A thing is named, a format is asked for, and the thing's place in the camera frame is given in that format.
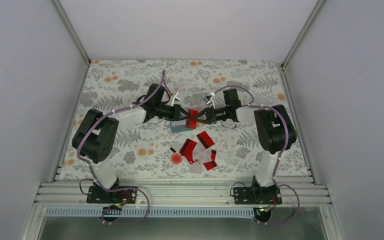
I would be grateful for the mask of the blue leather card holder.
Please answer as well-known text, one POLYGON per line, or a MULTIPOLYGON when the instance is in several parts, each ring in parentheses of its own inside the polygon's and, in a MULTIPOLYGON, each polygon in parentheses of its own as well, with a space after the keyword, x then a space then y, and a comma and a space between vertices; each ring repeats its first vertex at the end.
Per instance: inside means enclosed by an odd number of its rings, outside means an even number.
POLYGON ((180 120, 180 121, 170 121, 169 122, 170 131, 171 133, 182 133, 182 132, 189 132, 192 131, 192 128, 189 128, 187 126, 186 120, 180 120))

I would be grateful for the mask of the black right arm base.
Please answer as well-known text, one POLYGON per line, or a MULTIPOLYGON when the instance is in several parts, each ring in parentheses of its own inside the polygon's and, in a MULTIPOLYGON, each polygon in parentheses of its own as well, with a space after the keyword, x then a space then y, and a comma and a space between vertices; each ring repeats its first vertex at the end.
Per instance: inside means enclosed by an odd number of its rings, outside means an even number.
POLYGON ((283 203, 280 188, 272 182, 261 186, 253 176, 250 186, 236 182, 231 186, 230 195, 236 205, 280 205, 283 203))

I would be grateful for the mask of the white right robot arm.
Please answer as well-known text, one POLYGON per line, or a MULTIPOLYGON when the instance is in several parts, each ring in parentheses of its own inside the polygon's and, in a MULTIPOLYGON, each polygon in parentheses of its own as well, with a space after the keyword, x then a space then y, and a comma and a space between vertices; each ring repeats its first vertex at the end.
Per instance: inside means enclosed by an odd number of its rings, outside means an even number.
POLYGON ((225 106, 215 108, 208 106, 193 116, 193 120, 203 124, 215 124, 225 120, 234 123, 249 123, 256 126, 258 141, 265 150, 266 156, 260 160, 257 173, 253 177, 251 198, 258 204, 270 197, 268 187, 275 186, 277 171, 282 154, 289 150, 297 140, 297 132, 282 104, 274 106, 244 105, 241 103, 237 90, 223 91, 225 106))

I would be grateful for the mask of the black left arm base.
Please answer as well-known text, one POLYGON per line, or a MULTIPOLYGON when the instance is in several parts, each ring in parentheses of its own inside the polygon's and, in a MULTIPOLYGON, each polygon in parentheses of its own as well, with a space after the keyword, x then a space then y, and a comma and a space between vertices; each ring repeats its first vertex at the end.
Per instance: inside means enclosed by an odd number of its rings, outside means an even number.
POLYGON ((134 204, 137 190, 130 186, 127 188, 117 192, 109 192, 94 182, 88 189, 86 202, 88 204, 134 204))

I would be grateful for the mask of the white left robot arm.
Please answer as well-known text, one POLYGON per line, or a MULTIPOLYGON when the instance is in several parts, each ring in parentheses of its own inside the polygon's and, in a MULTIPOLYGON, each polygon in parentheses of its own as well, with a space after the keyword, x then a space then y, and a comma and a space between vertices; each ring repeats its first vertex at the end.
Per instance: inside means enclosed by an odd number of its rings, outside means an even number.
POLYGON ((119 126, 127 128, 155 117, 173 122, 190 118, 187 110, 173 103, 173 97, 163 101, 167 92, 161 84, 153 83, 145 95, 128 107, 108 113, 92 108, 86 113, 71 145, 76 149, 77 157, 89 167, 95 184, 100 187, 99 196, 104 201, 111 203, 119 197, 119 179, 108 160, 119 126))

